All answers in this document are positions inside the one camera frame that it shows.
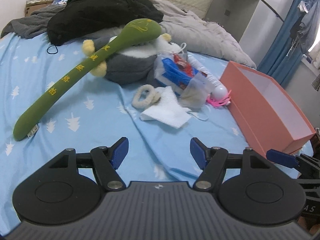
blue curtain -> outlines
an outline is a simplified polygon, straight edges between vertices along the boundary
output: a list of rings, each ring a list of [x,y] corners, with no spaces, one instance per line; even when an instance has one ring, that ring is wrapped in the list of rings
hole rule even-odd
[[[293,0],[288,15],[276,39],[257,68],[260,72],[273,77],[283,88],[288,85],[302,59],[302,52],[299,45],[290,51],[287,56],[292,44],[290,30],[300,16],[300,11],[297,7],[301,1],[302,0]]]

plush toy tag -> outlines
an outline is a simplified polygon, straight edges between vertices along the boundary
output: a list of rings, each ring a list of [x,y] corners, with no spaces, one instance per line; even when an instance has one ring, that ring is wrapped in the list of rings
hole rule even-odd
[[[28,133],[28,138],[34,136],[34,134],[39,130],[39,126],[36,124],[34,128]]]

orange box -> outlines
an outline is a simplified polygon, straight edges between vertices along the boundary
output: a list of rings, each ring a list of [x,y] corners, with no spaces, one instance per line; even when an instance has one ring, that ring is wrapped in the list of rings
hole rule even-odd
[[[220,81],[232,90],[231,114],[250,147],[263,157],[270,149],[294,154],[315,134],[300,108],[272,77],[230,61]]]

gray comforter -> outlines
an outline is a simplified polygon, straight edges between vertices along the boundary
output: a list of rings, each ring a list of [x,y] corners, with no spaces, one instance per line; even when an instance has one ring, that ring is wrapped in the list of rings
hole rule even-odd
[[[64,7],[64,5],[48,5],[33,11],[29,17],[12,20],[3,28],[1,38],[12,32],[25,39],[31,39],[45,33],[51,17],[63,10]]]
[[[192,11],[184,12],[166,0],[152,0],[164,14],[160,23],[163,32],[172,36],[172,42],[187,44],[188,51],[232,60],[252,68],[255,63],[243,52],[239,43],[217,23],[201,20]]]

black jacket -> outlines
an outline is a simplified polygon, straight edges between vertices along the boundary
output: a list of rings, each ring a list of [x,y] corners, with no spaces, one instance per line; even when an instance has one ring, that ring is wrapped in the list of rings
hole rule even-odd
[[[65,9],[49,21],[47,33],[50,42],[59,46],[139,18],[161,22],[163,14],[149,0],[68,0]]]

